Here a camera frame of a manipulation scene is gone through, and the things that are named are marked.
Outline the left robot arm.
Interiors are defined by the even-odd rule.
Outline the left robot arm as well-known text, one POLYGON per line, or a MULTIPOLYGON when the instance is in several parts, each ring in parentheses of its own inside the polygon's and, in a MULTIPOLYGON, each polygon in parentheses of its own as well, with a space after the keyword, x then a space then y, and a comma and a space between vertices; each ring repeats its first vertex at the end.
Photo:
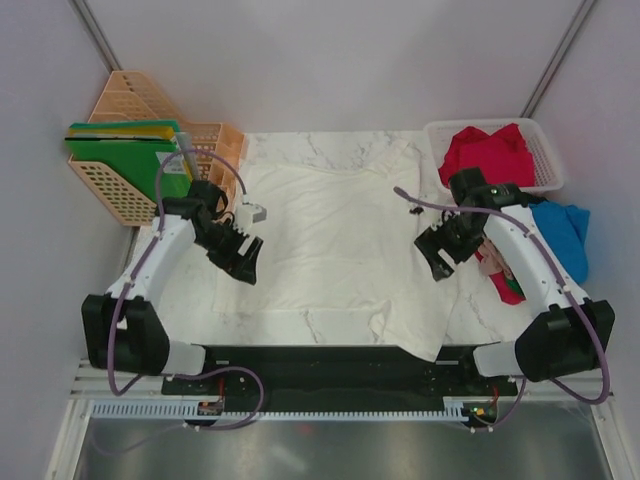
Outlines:
POLYGON ((162 199, 153 233, 122 275, 102 295, 81 306, 92 367, 143 376, 184 375, 198 393, 219 382, 204 347, 169 338, 158 315, 167 281, 187 250, 197 245, 231 278, 253 285, 263 241, 251 228, 266 219, 264 207, 246 200, 225 213, 226 194, 208 181, 195 181, 186 196, 162 199))

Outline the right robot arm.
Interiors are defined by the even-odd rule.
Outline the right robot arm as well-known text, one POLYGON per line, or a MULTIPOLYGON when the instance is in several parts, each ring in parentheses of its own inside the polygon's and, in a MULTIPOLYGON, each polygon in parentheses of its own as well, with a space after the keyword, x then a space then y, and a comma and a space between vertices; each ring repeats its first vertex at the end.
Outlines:
POLYGON ((460 386, 477 394, 495 376, 540 382, 604 369, 614 311, 605 300, 591 300, 564 270, 538 231, 525 193, 513 183, 488 183, 479 168, 457 172, 449 188, 454 206, 414 242, 433 278, 450 277, 456 265, 490 241, 532 316, 516 340, 476 347, 473 359, 458 368, 460 386))

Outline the white t shirt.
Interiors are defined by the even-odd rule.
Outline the white t shirt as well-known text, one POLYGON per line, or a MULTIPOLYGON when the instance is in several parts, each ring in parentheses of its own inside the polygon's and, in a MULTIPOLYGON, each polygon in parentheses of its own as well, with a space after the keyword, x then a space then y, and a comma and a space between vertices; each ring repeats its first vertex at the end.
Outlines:
POLYGON ((379 340, 425 360, 446 339, 474 342, 471 324, 506 318, 507 306, 476 263, 433 278, 415 239, 437 214, 413 214, 396 194, 420 187, 406 142, 395 141, 357 171, 261 163, 244 167, 242 176, 267 211, 253 228, 263 242, 257 282, 220 275, 216 312, 363 310, 379 340))

